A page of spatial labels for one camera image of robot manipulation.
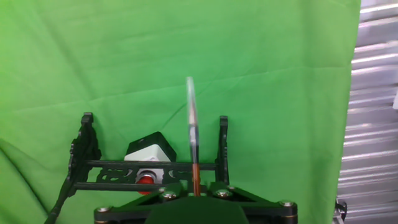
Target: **metal wall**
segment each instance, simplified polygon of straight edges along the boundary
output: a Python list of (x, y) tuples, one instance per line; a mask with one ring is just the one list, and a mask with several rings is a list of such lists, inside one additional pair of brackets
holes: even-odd
[(398, 0), (363, 0), (338, 200), (347, 224), (398, 223)]

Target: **green screen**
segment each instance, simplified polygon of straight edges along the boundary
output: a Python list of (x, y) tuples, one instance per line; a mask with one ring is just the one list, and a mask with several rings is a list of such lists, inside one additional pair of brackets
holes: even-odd
[[(102, 159), (163, 133), (188, 162), (186, 77), (200, 161), (229, 118), (231, 185), (330, 223), (360, 0), (0, 0), (0, 223), (43, 223), (93, 112)], [(78, 191), (57, 223), (136, 192)]]

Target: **screw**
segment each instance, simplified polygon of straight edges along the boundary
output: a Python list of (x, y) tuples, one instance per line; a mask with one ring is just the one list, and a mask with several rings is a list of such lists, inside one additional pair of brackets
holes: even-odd
[(217, 190), (215, 193), (220, 198), (227, 198), (227, 197), (232, 196), (232, 192), (230, 192), (229, 190), (225, 190), (225, 189)]
[(283, 207), (291, 207), (294, 205), (294, 202), (288, 201), (288, 200), (282, 200), (279, 202), (279, 204)]
[(168, 191), (168, 192), (164, 192), (162, 194), (162, 197), (166, 200), (172, 200), (172, 199), (175, 199), (177, 197), (177, 195), (172, 191)]
[(97, 212), (107, 212), (111, 210), (112, 207), (103, 207), (103, 208), (97, 208)]

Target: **red button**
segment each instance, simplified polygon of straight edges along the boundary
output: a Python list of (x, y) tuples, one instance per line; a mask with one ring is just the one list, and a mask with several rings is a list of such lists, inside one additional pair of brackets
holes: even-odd
[[(144, 176), (141, 177), (141, 179), (138, 180), (137, 184), (154, 184), (154, 180), (152, 177), (149, 176)], [(138, 192), (142, 195), (149, 195), (151, 192)]]

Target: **black metal frame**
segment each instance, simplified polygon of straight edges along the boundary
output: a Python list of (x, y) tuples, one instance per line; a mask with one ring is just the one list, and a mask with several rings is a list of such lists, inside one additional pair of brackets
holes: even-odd
[[(92, 127), (93, 114), (85, 113), (81, 119), (78, 137), (73, 140), (70, 149), (68, 175), (65, 179), (58, 200), (51, 210), (45, 224), (55, 223), (63, 203), (77, 190), (121, 190), (121, 191), (156, 191), (168, 184), (188, 181), (188, 191), (192, 189), (192, 163), (189, 162), (134, 162), (134, 161), (101, 161), (101, 151)], [(228, 117), (220, 117), (220, 136), (218, 156), (214, 164), (200, 164), (201, 170), (215, 171), (215, 180), (229, 185), (227, 159)], [(96, 182), (87, 182), (88, 174), (94, 167), (101, 167)], [(135, 184), (139, 169), (163, 169), (162, 184)]]
[[(217, 194), (220, 190), (230, 192), (230, 196), (220, 197)], [(164, 198), (162, 192), (173, 192), (175, 197), (172, 199)], [(180, 183), (170, 184), (163, 191), (153, 192), (121, 207), (109, 207), (105, 211), (95, 210), (95, 223), (144, 223), (151, 215), (153, 216), (151, 217), (151, 223), (172, 223), (173, 221), (180, 223), (177, 221), (178, 216), (181, 213), (192, 214), (190, 210), (194, 210), (193, 213), (196, 214), (196, 218), (199, 218), (198, 215), (206, 216), (206, 213), (202, 213), (209, 209), (206, 208), (206, 205), (208, 205), (206, 202), (215, 204), (217, 214), (224, 213), (224, 216), (227, 217), (235, 215), (233, 217), (237, 218), (234, 220), (235, 223), (245, 222), (238, 222), (238, 220), (242, 220), (242, 217), (232, 214), (231, 208), (234, 207), (241, 208), (249, 223), (297, 224), (298, 222), (297, 205), (295, 203), (284, 206), (281, 203), (270, 202), (245, 190), (228, 187), (222, 182), (213, 182), (206, 193), (207, 197), (187, 198), (187, 192)], [(189, 200), (190, 203), (173, 204), (177, 201), (182, 202), (180, 200)], [(166, 211), (168, 209), (173, 210), (174, 213), (168, 213)], [(216, 217), (207, 217), (207, 219), (210, 222), (211, 219), (216, 219)]]

